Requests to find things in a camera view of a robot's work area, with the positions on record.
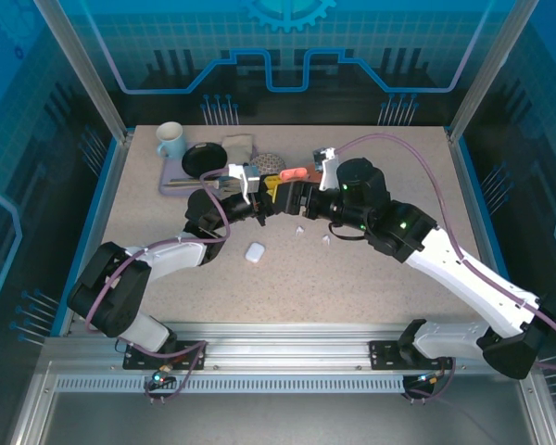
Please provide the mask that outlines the patterned ceramic bowl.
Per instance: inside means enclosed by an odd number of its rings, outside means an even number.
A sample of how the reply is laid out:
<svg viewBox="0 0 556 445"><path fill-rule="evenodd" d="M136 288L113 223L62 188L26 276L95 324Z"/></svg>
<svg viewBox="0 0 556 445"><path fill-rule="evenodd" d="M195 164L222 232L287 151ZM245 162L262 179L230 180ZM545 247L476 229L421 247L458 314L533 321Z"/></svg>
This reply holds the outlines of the patterned ceramic bowl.
<svg viewBox="0 0 556 445"><path fill-rule="evenodd" d="M276 175L286 169L285 161L276 154L262 153L251 160L260 175Z"/></svg>

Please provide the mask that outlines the black plate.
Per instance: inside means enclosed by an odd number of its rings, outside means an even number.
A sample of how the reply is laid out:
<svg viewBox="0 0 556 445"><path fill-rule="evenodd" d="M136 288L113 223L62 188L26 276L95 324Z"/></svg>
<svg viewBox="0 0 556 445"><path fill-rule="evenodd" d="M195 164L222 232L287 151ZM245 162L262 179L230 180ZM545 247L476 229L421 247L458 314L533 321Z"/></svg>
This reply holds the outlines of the black plate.
<svg viewBox="0 0 556 445"><path fill-rule="evenodd" d="M205 142L187 149L182 158L183 171L192 178L225 167L228 155L217 143Z"/></svg>

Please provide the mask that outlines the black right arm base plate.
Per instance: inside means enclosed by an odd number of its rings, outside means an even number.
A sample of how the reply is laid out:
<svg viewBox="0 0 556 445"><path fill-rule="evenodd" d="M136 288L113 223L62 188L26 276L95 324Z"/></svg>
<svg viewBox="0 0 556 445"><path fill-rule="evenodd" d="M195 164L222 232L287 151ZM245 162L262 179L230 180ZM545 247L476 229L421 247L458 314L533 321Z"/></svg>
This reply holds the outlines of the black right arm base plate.
<svg viewBox="0 0 556 445"><path fill-rule="evenodd" d="M369 359L374 371L384 370L449 370L449 357L426 358L413 346L400 347L394 340L374 340L368 343Z"/></svg>

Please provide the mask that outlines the aluminium frame post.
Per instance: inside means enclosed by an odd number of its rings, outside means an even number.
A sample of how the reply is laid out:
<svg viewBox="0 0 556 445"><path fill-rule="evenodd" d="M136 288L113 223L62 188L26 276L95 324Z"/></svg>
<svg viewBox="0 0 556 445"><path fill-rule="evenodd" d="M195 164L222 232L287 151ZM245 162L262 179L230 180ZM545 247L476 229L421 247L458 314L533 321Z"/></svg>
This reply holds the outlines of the aluminium frame post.
<svg viewBox="0 0 556 445"><path fill-rule="evenodd" d="M112 137L118 143L124 144L128 135L126 126L64 9L57 0L32 1L57 40Z"/></svg>
<svg viewBox="0 0 556 445"><path fill-rule="evenodd" d="M457 145L488 90L503 67L539 0L515 0L482 66L462 100L448 130L451 145Z"/></svg>

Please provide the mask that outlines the beige folded napkin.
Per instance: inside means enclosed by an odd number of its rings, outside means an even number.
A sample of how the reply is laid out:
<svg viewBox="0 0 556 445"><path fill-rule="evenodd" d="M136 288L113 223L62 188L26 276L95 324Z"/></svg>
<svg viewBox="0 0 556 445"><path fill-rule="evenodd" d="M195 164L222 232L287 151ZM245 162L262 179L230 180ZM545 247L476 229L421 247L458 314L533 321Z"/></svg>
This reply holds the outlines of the beige folded napkin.
<svg viewBox="0 0 556 445"><path fill-rule="evenodd" d="M249 163L253 154L253 142L254 136L251 134L225 136L221 141L221 146L227 154L227 163Z"/></svg>

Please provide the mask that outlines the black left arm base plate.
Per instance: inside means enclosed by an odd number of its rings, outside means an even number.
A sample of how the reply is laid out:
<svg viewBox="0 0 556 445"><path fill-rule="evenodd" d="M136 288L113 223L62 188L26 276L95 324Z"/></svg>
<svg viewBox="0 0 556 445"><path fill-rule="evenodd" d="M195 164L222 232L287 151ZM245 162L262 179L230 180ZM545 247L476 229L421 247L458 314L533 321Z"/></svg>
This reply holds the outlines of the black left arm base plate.
<svg viewBox="0 0 556 445"><path fill-rule="evenodd" d="M197 341L168 341L159 351L160 354L171 354L180 350L188 349L197 344ZM205 364L206 350L197 352L198 348L194 348L188 354L173 358L158 358L145 354L136 348L127 346L125 350L125 358L123 359L122 368L124 370L150 370L155 371L163 364L170 364L173 371L187 371L193 361L196 361L195 370L203 370Z"/></svg>

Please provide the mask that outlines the light blue mug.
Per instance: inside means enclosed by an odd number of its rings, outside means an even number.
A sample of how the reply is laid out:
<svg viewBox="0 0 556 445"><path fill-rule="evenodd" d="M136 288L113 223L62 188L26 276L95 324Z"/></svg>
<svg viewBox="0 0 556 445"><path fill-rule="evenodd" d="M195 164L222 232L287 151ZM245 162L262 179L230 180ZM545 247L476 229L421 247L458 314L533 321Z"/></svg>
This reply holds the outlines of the light blue mug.
<svg viewBox="0 0 556 445"><path fill-rule="evenodd" d="M183 126L175 121L164 122L156 130L157 153L163 159L180 159L186 151Z"/></svg>

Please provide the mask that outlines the lavender tray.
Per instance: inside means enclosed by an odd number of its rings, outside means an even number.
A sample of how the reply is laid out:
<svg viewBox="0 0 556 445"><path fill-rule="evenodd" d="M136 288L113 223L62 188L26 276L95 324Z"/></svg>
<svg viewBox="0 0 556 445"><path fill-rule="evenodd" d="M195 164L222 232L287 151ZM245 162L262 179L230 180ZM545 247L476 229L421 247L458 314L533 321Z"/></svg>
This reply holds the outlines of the lavender tray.
<svg viewBox="0 0 556 445"><path fill-rule="evenodd" d="M199 143L188 143L187 144L187 149L196 145ZM253 159L254 157L257 156L257 148L254 145L253 148L253 154L251 159ZM163 196L170 196L170 197L189 197L194 191L196 191L197 189L201 189L202 186L200 187L187 187L187 188L170 188L170 187L164 187L163 184L167 183L169 180L171 179L182 179L182 178L192 178L189 177L182 168L182 158L180 159L163 159L163 168L162 168L162 173L160 175L160 181L159 181L159 186L158 186L158 191L161 195ZM225 167L222 169L218 169L215 171L211 171L211 172L206 172L206 174L208 175L206 177L206 179L212 179L213 177L217 177L217 176L229 176L228 175L228 163L226 163ZM215 190L213 188L212 189L212 193L215 196L219 196L221 194L221 190Z"/></svg>

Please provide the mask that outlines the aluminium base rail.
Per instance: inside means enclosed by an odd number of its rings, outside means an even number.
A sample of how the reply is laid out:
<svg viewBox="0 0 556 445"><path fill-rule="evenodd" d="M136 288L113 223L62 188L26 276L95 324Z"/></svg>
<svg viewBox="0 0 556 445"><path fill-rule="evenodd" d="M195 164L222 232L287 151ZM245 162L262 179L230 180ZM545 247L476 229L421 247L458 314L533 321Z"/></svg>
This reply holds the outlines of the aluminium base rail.
<svg viewBox="0 0 556 445"><path fill-rule="evenodd" d="M396 340L404 324L170 323L185 340L208 342L203 375L367 375L368 343ZM115 340L74 323L67 337L50 337L37 371L122 375Z"/></svg>

